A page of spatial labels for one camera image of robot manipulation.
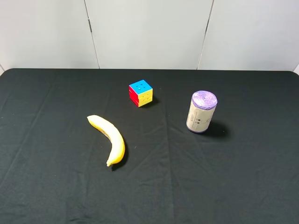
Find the purple bag roll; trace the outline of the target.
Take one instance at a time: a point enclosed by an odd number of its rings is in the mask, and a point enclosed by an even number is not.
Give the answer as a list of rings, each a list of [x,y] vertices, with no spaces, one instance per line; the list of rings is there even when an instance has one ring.
[[[186,121],[187,128],[194,133],[205,132],[210,125],[217,103],[217,97],[209,91],[193,93]]]

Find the multicoloured puzzle cube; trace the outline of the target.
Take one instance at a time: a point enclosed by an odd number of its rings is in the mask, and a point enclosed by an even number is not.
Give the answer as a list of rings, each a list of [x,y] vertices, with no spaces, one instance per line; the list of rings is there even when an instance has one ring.
[[[138,107],[153,100],[153,88],[143,79],[129,86],[129,97]]]

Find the yellow banana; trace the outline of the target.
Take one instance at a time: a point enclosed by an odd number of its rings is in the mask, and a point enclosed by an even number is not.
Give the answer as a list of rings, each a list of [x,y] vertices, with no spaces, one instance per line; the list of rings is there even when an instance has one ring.
[[[87,116],[88,122],[101,133],[103,133],[111,142],[112,148],[107,160],[107,166],[119,163],[125,154],[125,143],[118,129],[106,119],[97,116]]]

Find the black tablecloth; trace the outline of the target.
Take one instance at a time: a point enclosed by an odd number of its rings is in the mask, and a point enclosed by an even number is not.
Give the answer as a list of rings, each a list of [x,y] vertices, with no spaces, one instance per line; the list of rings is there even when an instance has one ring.
[[[129,85],[145,80],[138,107]],[[218,100],[187,126],[192,94]],[[112,123],[125,143],[87,120]],[[3,224],[296,224],[299,77],[290,71],[10,69],[0,77]]]

